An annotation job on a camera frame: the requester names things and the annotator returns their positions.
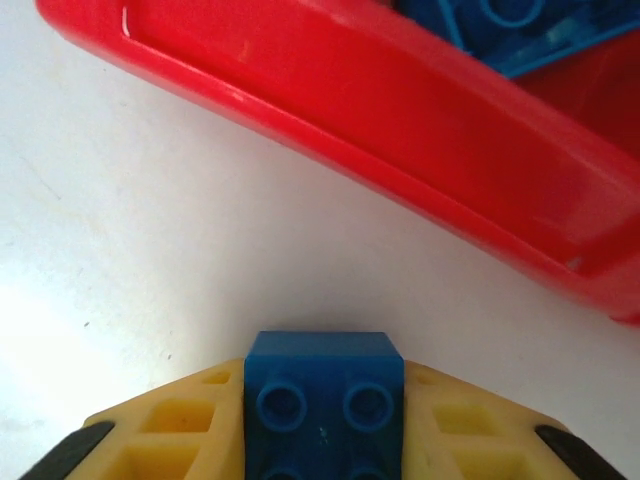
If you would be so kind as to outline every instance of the white background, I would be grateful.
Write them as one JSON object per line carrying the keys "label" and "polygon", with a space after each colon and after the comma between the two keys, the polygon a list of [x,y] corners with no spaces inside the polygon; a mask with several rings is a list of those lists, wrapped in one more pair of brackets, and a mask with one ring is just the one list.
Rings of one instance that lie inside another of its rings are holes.
{"label": "white background", "polygon": [[0,3],[0,478],[260,329],[388,332],[640,478],[640,329]]}

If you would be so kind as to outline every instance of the red plastic container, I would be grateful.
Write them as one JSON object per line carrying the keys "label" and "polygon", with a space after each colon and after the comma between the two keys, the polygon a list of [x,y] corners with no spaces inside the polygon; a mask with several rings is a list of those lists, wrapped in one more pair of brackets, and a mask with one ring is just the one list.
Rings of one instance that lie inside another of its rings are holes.
{"label": "red plastic container", "polygon": [[640,32],[523,89],[371,0],[38,7],[78,45],[640,324]]}

